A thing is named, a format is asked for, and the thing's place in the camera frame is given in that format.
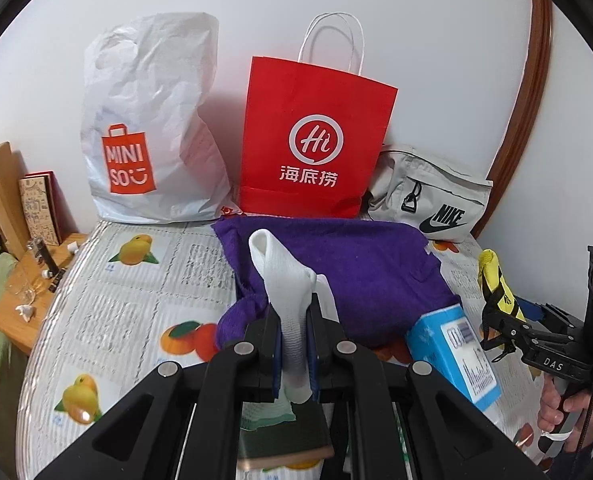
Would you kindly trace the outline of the right hand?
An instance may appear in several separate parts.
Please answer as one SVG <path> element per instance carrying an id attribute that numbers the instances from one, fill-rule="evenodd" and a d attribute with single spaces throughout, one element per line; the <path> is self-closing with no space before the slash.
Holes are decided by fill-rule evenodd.
<path id="1" fill-rule="evenodd" d="M 563 415 L 566 413 L 580 412 L 580 418 L 577 420 L 569 438 L 566 440 L 563 449 L 571 453 L 577 449 L 587 409 L 591 402 L 591 394 L 588 391 L 581 391 L 574 396 L 570 396 L 567 400 L 562 401 L 554 378 L 551 375 L 544 375 L 544 385 L 539 401 L 539 414 L 537 414 L 537 426 L 544 432 L 553 432 L 555 428 L 562 423 Z M 593 444 L 593 412 L 589 426 L 585 434 L 583 446 L 587 448 Z"/>

